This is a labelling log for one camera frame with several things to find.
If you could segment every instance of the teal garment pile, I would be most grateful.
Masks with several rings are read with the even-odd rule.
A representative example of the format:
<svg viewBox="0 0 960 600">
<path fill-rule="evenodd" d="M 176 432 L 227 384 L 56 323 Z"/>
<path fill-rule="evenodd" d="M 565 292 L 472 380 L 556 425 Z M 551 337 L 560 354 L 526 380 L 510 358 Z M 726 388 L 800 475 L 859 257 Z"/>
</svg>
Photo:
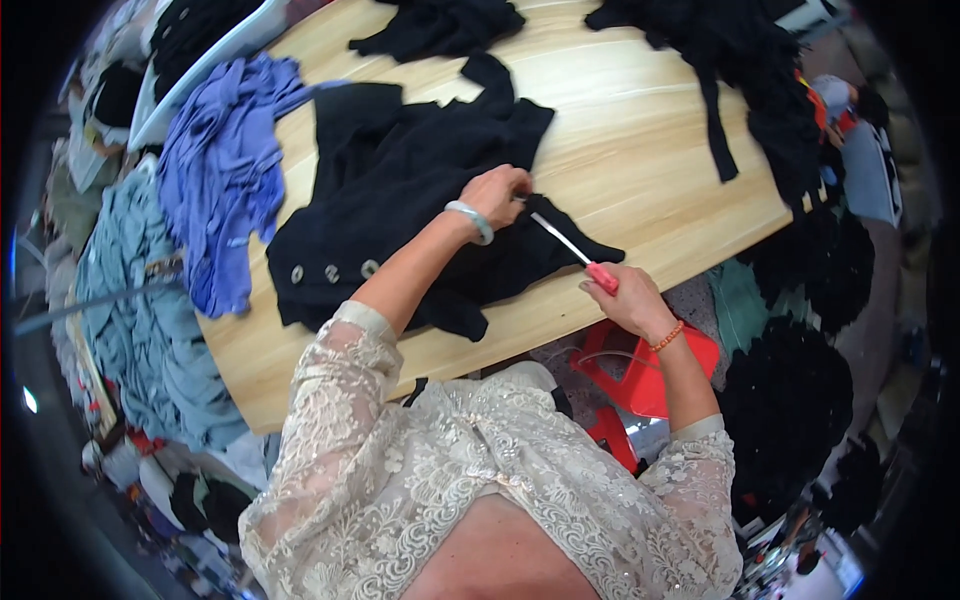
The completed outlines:
<svg viewBox="0 0 960 600">
<path fill-rule="evenodd" d="M 77 265 L 77 302 L 149 283 L 144 267 L 174 253 L 153 176 L 134 171 L 104 190 Z M 86 342 L 120 392 L 127 422 L 192 451 L 222 450 L 249 431 L 206 347 L 186 290 L 169 286 L 86 308 Z"/>
<path fill-rule="evenodd" d="M 806 320 L 809 302 L 802 285 L 793 291 L 780 292 L 774 307 L 767 310 L 753 268 L 736 258 L 708 270 L 707 279 L 713 290 L 720 341 L 731 359 L 737 350 L 750 351 L 751 342 L 760 337 L 771 318 L 790 313 L 795 322 Z"/>
</svg>

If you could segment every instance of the lace sleeve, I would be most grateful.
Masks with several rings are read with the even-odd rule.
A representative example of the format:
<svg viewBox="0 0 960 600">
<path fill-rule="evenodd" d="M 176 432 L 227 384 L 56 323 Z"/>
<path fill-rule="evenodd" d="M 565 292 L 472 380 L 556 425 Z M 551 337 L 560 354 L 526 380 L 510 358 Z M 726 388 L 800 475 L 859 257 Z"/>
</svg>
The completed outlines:
<svg viewBox="0 0 960 600">
<path fill-rule="evenodd" d="M 324 505 L 342 495 L 332 492 L 356 487 L 338 484 L 356 470 L 348 466 L 396 386 L 402 361 L 386 319 L 351 300 L 303 352 L 270 486 L 239 523 L 244 559 L 261 582 L 265 573 L 257 571 L 269 568 L 267 557 L 284 537 L 308 526 L 308 518 L 315 521 L 321 509 L 335 512 Z"/>
<path fill-rule="evenodd" d="M 666 590 L 682 598 L 727 598 L 743 559 L 731 524 L 733 441 L 714 415 L 674 432 L 658 460 L 639 477 L 673 517 L 680 536 L 660 548 Z"/>
</svg>

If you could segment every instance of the orange beaded bracelet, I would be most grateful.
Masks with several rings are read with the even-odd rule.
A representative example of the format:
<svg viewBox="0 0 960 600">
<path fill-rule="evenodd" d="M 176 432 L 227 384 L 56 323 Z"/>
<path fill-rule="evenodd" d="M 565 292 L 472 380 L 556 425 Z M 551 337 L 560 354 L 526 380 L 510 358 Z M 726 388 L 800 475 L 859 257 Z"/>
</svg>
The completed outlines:
<svg viewBox="0 0 960 600">
<path fill-rule="evenodd" d="M 663 338 L 663 340 L 659 344 L 651 347 L 650 350 L 654 352 L 661 351 L 666 347 L 667 344 L 669 344 L 670 342 L 673 342 L 673 339 L 678 335 L 680 335 L 680 332 L 683 331 L 683 329 L 684 329 L 684 322 L 683 321 L 677 322 L 677 326 L 673 328 L 673 331 L 668 333 L 667 336 Z"/>
</svg>

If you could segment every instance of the white lace top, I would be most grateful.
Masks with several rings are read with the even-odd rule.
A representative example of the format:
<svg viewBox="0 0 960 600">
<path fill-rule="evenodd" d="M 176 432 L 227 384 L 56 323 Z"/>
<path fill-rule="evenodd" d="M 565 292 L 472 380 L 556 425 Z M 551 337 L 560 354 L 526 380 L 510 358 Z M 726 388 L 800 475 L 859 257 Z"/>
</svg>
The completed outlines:
<svg viewBox="0 0 960 600">
<path fill-rule="evenodd" d="M 635 480 L 535 378 L 431 383 L 404 408 L 386 402 L 401 363 L 387 321 L 352 301 L 304 352 L 270 487 L 240 517 L 271 598 L 398 598 L 491 484 L 601 598 L 730 595 L 742 559 L 719 415 Z"/>
</svg>

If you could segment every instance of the black hair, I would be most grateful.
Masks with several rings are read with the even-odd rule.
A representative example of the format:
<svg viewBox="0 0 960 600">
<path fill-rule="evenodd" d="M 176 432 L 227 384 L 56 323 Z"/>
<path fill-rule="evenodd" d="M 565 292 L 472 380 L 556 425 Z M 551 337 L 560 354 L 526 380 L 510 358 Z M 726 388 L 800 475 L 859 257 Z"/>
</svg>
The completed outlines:
<svg viewBox="0 0 960 600">
<path fill-rule="evenodd" d="M 856 94 L 856 116 L 876 128 L 886 127 L 890 122 L 890 109 L 883 97 L 866 85 L 858 87 Z"/>
<path fill-rule="evenodd" d="M 816 550 L 809 552 L 801 561 L 797 562 L 797 573 L 799 575 L 809 575 L 810 571 L 817 568 L 819 562 L 820 553 Z"/>
</svg>

